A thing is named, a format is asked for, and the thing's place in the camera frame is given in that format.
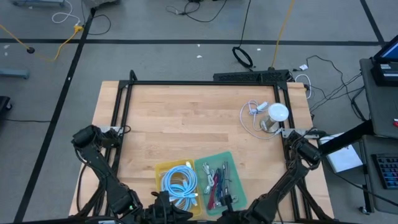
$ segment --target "wooden table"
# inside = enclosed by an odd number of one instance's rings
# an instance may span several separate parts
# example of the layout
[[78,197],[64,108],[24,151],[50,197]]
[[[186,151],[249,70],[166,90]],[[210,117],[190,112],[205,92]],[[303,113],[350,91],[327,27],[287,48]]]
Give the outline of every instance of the wooden table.
[[[109,126],[117,86],[118,82],[103,82],[93,124]],[[311,128],[312,120],[302,83],[288,83],[288,87],[296,128]],[[134,189],[144,207],[147,207],[155,199],[150,192],[156,191],[156,164],[231,151],[248,207],[260,194],[268,192],[286,170],[280,136],[269,140],[257,139],[241,126],[239,112],[249,100],[273,103],[273,88],[134,85],[127,117],[127,125],[132,131],[124,137],[118,172],[120,181]],[[248,115],[247,107],[243,121],[247,127],[252,126],[252,116]],[[263,132],[257,134],[269,136]],[[334,217],[322,166],[311,171],[305,179],[314,199],[327,215]],[[97,186],[97,177],[91,169],[87,169],[82,178],[80,206],[88,201]],[[305,217],[301,194],[299,190],[297,192],[300,216]],[[279,209],[284,221],[294,220],[289,196],[281,201]],[[70,214],[76,212],[75,194]],[[216,218],[208,217],[203,211],[199,219]]]

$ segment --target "keyboard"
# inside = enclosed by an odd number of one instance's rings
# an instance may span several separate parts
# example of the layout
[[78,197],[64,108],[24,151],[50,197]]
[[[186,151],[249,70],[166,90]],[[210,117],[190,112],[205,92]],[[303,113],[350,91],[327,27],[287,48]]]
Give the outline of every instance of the keyboard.
[[398,189],[398,154],[373,154],[384,189]]
[[214,81],[229,82],[259,82],[264,83],[286,82],[290,79],[288,70],[271,70],[258,72],[233,72],[216,73],[213,75]]

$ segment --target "green tray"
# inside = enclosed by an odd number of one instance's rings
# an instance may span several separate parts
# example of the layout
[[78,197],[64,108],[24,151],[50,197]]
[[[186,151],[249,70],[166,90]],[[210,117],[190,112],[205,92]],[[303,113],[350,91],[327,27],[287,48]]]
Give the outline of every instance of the green tray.
[[201,159],[195,160],[195,167],[197,168],[197,176],[198,176],[198,186],[199,186],[199,195],[203,199],[203,205],[205,206],[206,212],[210,216],[221,215],[223,211],[226,210],[226,207],[216,207],[214,209],[208,210],[207,204],[209,202],[209,194],[204,194],[203,191],[208,185],[207,174],[203,171],[202,166],[204,162],[207,162],[210,166],[210,169],[217,170],[217,168],[223,167],[223,162],[228,161],[228,169],[229,169],[229,192],[231,195],[238,196],[238,202],[233,203],[232,207],[234,210],[244,209],[248,203],[246,196],[244,194],[244,190],[239,179],[238,172],[236,171],[234,159],[232,158],[232,153],[227,151],[221,154],[217,154],[214,156],[209,156]]

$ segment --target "coiled blue cable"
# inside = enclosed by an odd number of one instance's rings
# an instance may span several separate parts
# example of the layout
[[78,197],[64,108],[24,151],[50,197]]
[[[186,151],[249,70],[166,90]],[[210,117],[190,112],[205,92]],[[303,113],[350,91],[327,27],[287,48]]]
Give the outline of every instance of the coiled blue cable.
[[[173,177],[175,174],[181,174],[182,179]],[[177,201],[174,205],[185,211],[189,211],[192,205],[198,205],[195,199],[198,194],[194,192],[197,185],[197,174],[189,166],[173,167],[162,178],[162,191],[168,190],[170,201]]]

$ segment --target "red cable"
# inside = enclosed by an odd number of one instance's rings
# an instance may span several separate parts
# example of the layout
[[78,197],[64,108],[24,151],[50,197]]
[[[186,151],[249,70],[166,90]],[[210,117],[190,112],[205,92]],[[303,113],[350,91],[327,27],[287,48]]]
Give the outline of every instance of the red cable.
[[217,183],[218,183],[218,174],[214,175],[213,180],[214,180],[214,186],[212,186],[213,188],[210,193],[209,203],[207,204],[208,210],[211,210],[211,209],[215,208],[215,206],[216,206],[214,203],[214,195],[215,195],[215,191],[216,191]]

